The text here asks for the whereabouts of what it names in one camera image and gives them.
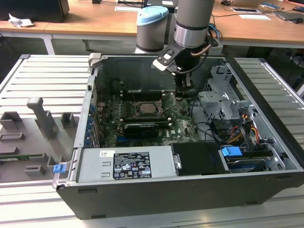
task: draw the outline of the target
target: paper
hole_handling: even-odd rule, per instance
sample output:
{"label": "paper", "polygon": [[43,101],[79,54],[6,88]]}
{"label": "paper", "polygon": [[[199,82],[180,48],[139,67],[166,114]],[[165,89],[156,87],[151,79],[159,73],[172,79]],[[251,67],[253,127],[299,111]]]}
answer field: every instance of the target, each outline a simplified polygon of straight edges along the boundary
{"label": "paper", "polygon": [[125,6],[116,6],[115,11],[125,11],[125,12],[138,12],[141,8],[139,7],[125,7]]}
{"label": "paper", "polygon": [[255,19],[255,20],[271,20],[269,17],[265,15],[239,15],[242,19]]}
{"label": "paper", "polygon": [[17,28],[34,25],[30,19],[19,19],[13,17],[11,14],[9,14],[9,22]]}
{"label": "paper", "polygon": [[173,6],[172,1],[162,1],[163,5]]}
{"label": "paper", "polygon": [[100,151],[99,157],[114,157],[115,151]]}

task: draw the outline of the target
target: computer case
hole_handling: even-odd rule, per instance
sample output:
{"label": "computer case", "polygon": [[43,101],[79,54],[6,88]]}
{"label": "computer case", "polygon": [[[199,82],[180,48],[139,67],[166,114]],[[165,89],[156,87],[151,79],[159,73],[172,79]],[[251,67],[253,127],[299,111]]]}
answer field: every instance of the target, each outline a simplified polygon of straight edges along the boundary
{"label": "computer case", "polygon": [[10,13],[20,19],[60,23],[69,10],[67,0],[0,0],[0,20],[8,20]]}

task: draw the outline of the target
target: blue latch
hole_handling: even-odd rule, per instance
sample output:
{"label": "blue latch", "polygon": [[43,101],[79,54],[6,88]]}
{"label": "blue latch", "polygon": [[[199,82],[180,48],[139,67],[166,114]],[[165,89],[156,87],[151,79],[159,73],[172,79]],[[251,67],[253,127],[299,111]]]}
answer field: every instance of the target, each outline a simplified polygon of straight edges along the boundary
{"label": "blue latch", "polygon": [[226,156],[242,156],[242,151],[237,146],[227,146],[222,149],[224,157]]}
{"label": "blue latch", "polygon": [[53,172],[54,173],[66,173],[66,168],[67,168],[66,164],[55,165],[53,168]]}

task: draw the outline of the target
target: yellow wire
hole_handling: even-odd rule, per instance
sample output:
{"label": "yellow wire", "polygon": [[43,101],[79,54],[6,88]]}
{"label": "yellow wire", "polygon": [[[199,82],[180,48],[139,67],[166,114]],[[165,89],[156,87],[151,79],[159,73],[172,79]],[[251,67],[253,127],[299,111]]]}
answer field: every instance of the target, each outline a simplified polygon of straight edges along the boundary
{"label": "yellow wire", "polygon": [[233,138],[232,140],[230,140],[228,143],[233,143],[235,142],[236,140],[238,140],[239,138],[241,138],[243,135],[242,133],[238,134],[235,138]]}

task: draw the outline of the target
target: wooden desk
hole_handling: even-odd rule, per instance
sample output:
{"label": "wooden desk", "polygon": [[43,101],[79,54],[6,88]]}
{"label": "wooden desk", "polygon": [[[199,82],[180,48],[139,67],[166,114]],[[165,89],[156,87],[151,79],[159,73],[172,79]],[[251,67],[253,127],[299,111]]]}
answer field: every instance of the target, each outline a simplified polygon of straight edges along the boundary
{"label": "wooden desk", "polygon": [[115,2],[92,4],[91,0],[69,0],[64,23],[49,23],[46,33],[136,37],[137,12],[115,11]]}
{"label": "wooden desk", "polygon": [[[274,2],[284,7],[283,11],[292,10],[294,5],[286,2]],[[224,7],[216,0],[212,14],[223,16],[236,14],[230,7]],[[223,44],[260,47],[296,47],[304,48],[304,23],[294,24],[273,15],[271,20],[242,19],[240,16],[215,17],[217,28],[223,34]]]}
{"label": "wooden desk", "polygon": [[[275,1],[291,10],[294,5]],[[35,22],[30,28],[15,28],[0,21],[0,32],[7,37],[42,38],[50,55],[55,54],[52,39],[136,40],[137,12],[115,11],[115,4],[92,4],[91,0],[69,0],[70,12],[64,23]],[[213,15],[235,14],[216,0]],[[304,24],[294,24],[277,16],[271,20],[242,19],[240,16],[215,17],[224,45],[273,48],[304,48]]]}

